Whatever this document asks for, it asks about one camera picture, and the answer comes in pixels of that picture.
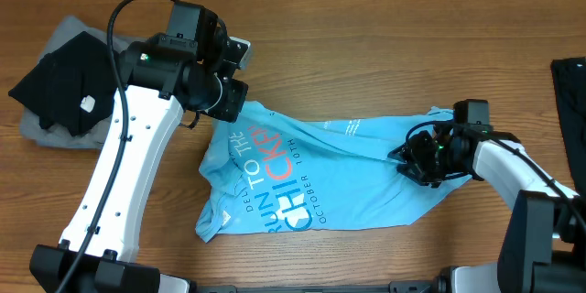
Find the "blue shirt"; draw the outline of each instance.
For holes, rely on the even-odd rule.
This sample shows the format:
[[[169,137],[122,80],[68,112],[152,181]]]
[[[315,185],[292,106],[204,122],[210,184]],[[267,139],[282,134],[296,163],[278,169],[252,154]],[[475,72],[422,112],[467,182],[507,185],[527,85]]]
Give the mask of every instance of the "blue shirt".
[[[421,115],[304,123],[246,102],[234,124],[213,121],[200,166],[212,195],[196,232],[209,242],[217,233],[411,224],[470,177],[421,187],[396,171],[388,153],[414,125],[452,118],[451,110],[432,108]]]

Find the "gray cloth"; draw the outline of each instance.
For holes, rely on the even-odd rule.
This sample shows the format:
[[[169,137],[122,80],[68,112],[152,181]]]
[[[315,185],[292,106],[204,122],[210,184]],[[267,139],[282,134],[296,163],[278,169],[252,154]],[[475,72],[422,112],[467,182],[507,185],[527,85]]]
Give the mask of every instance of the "gray cloth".
[[[83,31],[100,39],[103,43],[106,42],[106,34],[103,31],[97,28],[87,27],[75,16],[66,16],[57,26],[47,45],[38,56],[38,62],[45,55],[59,49],[67,41]],[[128,48],[133,41],[143,40],[143,38],[114,36],[114,50],[120,52]],[[20,120],[20,134],[25,138],[36,141],[38,145],[44,147],[101,149],[108,135],[110,120],[111,117],[102,120],[85,135],[71,136],[67,128],[58,124],[54,124],[49,129],[42,129],[38,125],[38,115],[25,108],[25,112]]]

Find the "wood grain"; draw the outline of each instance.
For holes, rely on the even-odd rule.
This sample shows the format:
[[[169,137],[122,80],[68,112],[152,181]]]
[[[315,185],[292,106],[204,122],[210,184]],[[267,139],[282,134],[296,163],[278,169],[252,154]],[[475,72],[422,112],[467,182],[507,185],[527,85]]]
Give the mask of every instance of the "wood grain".
[[[18,133],[22,107],[6,95],[35,65],[66,15],[105,28],[120,0],[0,0],[0,292],[38,292],[27,265],[55,244],[79,205],[96,151],[36,146]],[[249,100],[303,120],[425,113],[487,99],[493,124],[514,132],[550,174],[571,186],[549,71],[584,55],[583,0],[186,0],[208,6],[255,57],[238,78]],[[142,0],[116,31],[164,30],[170,5]],[[204,285],[384,284],[479,265],[500,251],[510,212],[471,181],[408,227],[219,236],[194,232],[209,184],[197,165],[205,118],[178,130],[146,206],[139,262]]]

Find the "black fabric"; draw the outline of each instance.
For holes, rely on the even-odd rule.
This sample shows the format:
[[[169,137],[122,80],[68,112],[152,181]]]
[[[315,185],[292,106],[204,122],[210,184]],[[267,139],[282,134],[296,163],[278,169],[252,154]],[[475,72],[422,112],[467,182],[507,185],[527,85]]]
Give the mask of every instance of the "black fabric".
[[[106,45],[81,32],[47,54],[8,95],[38,115],[41,128],[57,123],[78,136],[112,114],[115,88]],[[89,113],[80,107],[87,95],[95,99]]]
[[[559,124],[576,191],[586,195],[586,59],[551,62]]]

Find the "black camera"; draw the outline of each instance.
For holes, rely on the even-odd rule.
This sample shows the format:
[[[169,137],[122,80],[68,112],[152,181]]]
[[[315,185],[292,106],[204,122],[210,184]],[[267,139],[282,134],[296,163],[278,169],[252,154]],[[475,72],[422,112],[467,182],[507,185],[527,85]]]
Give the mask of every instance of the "black camera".
[[[248,91],[233,75],[251,56],[250,42],[229,37],[211,10],[177,2],[167,32],[133,42],[118,65],[126,85],[156,89],[161,98],[177,98],[185,110],[233,123]]]

